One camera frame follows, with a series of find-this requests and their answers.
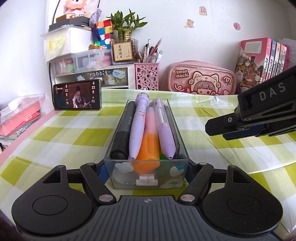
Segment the green white highlighter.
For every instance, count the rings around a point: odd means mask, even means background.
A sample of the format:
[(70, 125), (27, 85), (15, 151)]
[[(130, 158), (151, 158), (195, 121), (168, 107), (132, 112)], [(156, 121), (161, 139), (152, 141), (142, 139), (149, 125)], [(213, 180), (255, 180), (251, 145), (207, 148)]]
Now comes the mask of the green white highlighter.
[(168, 158), (160, 151), (159, 152), (159, 159), (160, 160), (167, 160)]

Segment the purple clear mechanical pen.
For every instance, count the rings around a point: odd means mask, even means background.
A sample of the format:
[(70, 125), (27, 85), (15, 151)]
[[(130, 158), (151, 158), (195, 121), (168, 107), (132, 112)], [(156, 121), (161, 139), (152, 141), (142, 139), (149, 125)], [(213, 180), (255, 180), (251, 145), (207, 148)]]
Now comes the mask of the purple clear mechanical pen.
[(173, 159), (176, 152), (176, 145), (165, 112), (164, 104), (160, 98), (154, 100), (154, 110), (156, 112), (157, 117), (159, 143), (161, 146), (161, 151), (168, 159)]

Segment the black marker pen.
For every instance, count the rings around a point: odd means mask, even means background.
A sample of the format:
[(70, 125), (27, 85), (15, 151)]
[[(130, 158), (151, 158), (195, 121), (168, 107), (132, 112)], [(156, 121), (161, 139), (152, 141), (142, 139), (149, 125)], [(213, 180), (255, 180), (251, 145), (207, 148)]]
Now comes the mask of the black marker pen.
[(112, 160), (127, 160), (129, 156), (129, 141), (132, 121), (135, 114), (135, 101), (127, 103), (121, 116), (118, 129), (110, 151)]

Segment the pink orange highlighter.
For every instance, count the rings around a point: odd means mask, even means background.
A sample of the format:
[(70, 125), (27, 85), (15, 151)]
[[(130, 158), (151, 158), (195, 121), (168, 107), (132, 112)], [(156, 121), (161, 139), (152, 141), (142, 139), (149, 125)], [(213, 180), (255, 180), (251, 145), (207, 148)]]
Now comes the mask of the pink orange highlighter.
[(140, 151), (133, 163), (136, 173), (145, 175), (160, 166), (157, 117), (153, 107), (147, 108)]

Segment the clear plastic organizer box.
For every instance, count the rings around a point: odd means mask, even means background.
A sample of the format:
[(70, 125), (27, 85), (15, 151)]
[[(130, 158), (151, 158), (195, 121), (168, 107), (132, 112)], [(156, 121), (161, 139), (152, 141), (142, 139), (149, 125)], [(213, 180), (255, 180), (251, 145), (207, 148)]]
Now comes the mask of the clear plastic organizer box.
[(162, 102), (176, 146), (173, 158), (168, 159), (162, 153), (158, 127), (153, 123), (144, 131), (138, 157), (134, 160), (130, 159), (128, 155), (130, 129), (135, 105), (134, 100), (129, 99), (103, 159), (114, 188), (178, 189), (182, 187), (189, 165), (189, 155), (168, 99), (163, 98)]

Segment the lilac chunky pen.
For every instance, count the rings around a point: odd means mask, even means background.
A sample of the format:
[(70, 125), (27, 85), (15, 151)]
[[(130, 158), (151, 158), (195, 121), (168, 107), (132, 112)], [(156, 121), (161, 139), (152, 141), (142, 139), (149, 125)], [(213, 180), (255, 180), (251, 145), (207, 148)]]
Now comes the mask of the lilac chunky pen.
[(129, 139), (129, 158), (135, 160), (138, 156), (142, 137), (144, 135), (145, 116), (149, 106), (149, 95), (145, 92), (139, 93), (135, 100), (135, 114)]

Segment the pink spine book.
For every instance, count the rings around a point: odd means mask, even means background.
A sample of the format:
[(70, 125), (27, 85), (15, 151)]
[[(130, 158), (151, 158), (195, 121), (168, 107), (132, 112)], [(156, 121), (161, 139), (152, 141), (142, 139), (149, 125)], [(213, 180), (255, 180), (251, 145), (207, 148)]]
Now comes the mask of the pink spine book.
[(276, 75), (279, 75), (280, 73), (283, 72), (283, 69), (285, 66), (286, 55), (287, 55), (287, 47), (286, 47), (286, 45), (281, 44), (280, 57), (279, 57), (278, 64), (277, 64)]

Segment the pink perforated pen holder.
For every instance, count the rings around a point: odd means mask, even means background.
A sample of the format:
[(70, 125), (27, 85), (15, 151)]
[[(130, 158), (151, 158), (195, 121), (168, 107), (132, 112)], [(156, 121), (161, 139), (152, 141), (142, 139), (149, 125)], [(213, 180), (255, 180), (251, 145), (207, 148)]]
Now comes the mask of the pink perforated pen holder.
[(135, 88), (159, 90), (159, 63), (135, 63)]

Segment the red pen in holder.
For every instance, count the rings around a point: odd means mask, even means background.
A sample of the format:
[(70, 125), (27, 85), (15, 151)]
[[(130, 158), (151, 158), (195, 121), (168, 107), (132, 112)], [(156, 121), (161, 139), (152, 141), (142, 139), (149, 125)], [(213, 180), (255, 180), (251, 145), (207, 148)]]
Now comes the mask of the red pen in holder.
[(149, 63), (152, 60), (152, 57), (154, 56), (155, 52), (157, 51), (158, 47), (160, 46), (163, 38), (159, 39), (159, 41), (155, 44), (154, 48), (150, 52), (148, 58), (147, 58), (147, 63)]

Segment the smartphone playing video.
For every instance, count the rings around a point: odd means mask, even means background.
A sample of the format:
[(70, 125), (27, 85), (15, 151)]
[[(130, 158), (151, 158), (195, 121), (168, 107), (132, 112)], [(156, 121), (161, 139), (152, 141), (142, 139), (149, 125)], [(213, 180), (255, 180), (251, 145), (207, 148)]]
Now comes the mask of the smartphone playing video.
[(93, 79), (55, 84), (53, 106), (56, 110), (100, 110), (101, 81)]

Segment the white rabbit drawer unit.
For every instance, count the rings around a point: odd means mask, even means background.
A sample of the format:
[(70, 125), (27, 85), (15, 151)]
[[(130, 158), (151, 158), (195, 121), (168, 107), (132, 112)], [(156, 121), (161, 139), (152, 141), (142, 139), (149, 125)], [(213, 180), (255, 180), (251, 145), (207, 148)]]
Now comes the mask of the white rabbit drawer unit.
[(86, 70), (77, 73), (53, 75), (51, 84), (60, 84), (84, 80), (99, 79), (102, 88), (136, 89), (134, 65), (110, 65), (100, 69)]

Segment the pink red book stack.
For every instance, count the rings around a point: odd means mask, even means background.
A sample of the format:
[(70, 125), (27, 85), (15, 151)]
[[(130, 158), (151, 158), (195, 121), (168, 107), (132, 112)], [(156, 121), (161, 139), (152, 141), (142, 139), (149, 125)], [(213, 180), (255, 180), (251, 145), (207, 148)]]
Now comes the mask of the pink red book stack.
[(44, 94), (21, 96), (1, 109), (1, 136), (7, 137), (41, 109)]

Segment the clear plastic drawer box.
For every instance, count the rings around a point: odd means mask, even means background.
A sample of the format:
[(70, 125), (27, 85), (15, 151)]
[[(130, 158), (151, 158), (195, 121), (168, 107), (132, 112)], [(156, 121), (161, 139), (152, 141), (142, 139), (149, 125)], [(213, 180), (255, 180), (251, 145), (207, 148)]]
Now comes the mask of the clear plastic drawer box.
[(109, 49), (67, 54), (50, 61), (53, 76), (96, 70), (112, 64)]

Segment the white storage box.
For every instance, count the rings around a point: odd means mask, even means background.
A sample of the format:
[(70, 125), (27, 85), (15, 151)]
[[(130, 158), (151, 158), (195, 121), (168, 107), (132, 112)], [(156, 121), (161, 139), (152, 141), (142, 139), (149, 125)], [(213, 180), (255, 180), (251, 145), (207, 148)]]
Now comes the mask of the white storage box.
[(87, 51), (89, 45), (94, 43), (91, 30), (71, 25), (49, 31), (42, 37), (46, 62), (63, 55)]

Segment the black flat box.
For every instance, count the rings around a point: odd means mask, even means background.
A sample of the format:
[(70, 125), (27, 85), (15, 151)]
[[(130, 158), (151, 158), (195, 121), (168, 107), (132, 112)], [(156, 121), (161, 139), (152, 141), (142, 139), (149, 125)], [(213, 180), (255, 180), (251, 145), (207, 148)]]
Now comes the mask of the black flat box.
[(49, 31), (53, 31), (53, 30), (58, 29), (64, 25), (73, 25), (76, 27), (89, 27), (89, 20), (90, 20), (90, 18), (87, 18), (85, 16), (79, 16), (79, 17), (72, 18), (72, 19), (62, 20), (60, 22), (51, 24), (49, 26)]

